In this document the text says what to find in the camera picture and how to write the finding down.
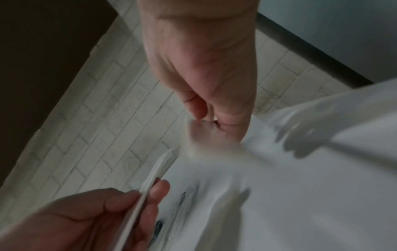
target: person's left hand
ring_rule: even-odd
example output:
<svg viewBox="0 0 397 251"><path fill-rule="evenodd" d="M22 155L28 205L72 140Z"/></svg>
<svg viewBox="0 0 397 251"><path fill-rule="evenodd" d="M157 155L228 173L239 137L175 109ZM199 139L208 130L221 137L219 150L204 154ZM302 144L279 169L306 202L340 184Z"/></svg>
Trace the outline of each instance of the person's left hand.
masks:
<svg viewBox="0 0 397 251"><path fill-rule="evenodd" d="M155 183L126 250L147 249L153 236L157 206L169 190L167 181ZM138 198L137 191L99 189L59 199L2 233L0 251L108 250L125 213Z"/></svg>

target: hand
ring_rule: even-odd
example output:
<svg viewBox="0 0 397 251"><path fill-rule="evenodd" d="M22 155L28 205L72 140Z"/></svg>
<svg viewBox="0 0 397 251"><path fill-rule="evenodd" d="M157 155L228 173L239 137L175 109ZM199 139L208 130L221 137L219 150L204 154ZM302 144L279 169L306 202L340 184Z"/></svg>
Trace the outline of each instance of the hand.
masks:
<svg viewBox="0 0 397 251"><path fill-rule="evenodd" d="M167 181L151 189L126 250L144 251L152 238L157 205L170 189ZM139 192L99 189L54 201L0 236L0 250L107 251Z"/></svg>
<svg viewBox="0 0 397 251"><path fill-rule="evenodd" d="M138 0L148 61L198 120L241 140L256 95L258 0Z"/></svg>

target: tile floor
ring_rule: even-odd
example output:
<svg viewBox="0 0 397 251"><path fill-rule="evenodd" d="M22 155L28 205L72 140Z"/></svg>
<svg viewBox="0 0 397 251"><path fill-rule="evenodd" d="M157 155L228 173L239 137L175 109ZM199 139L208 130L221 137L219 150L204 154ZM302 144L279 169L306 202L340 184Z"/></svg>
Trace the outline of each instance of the tile floor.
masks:
<svg viewBox="0 0 397 251"><path fill-rule="evenodd" d="M0 189L0 229L74 193L106 187L136 189L161 153L179 147L186 111L148 67L136 3L109 2L120 16L92 49ZM349 90L258 30L256 51L254 114L259 118ZM177 153L164 172L176 157Z"/></svg>

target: dark wall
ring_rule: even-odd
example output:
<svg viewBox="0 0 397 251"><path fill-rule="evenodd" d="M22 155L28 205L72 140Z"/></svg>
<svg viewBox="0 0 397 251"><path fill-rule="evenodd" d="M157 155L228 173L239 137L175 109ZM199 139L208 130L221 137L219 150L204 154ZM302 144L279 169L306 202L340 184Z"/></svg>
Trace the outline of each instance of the dark wall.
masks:
<svg viewBox="0 0 397 251"><path fill-rule="evenodd" d="M0 186L116 15L106 0L0 2Z"/></svg>

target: gray panel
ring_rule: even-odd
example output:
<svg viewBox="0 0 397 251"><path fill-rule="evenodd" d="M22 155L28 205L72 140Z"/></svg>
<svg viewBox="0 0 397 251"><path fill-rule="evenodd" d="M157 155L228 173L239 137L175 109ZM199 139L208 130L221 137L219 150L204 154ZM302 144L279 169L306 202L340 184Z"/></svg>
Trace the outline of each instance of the gray panel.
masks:
<svg viewBox="0 0 397 251"><path fill-rule="evenodd" d="M262 0L259 12L374 82L397 77L395 0Z"/></svg>

